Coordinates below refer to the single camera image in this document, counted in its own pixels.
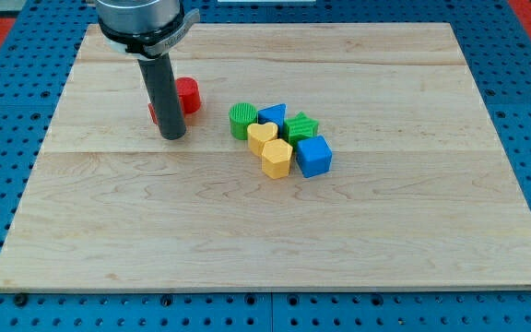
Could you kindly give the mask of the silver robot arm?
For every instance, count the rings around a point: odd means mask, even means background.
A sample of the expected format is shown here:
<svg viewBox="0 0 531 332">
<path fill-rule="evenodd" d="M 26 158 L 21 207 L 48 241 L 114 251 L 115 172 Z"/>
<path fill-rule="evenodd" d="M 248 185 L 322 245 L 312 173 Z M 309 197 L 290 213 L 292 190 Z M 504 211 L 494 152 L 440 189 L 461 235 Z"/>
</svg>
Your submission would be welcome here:
<svg viewBox="0 0 531 332">
<path fill-rule="evenodd" d="M 180 0 L 95 0 L 102 34 L 119 51 L 140 60 L 167 54 L 195 23 L 200 11 Z"/>
</svg>

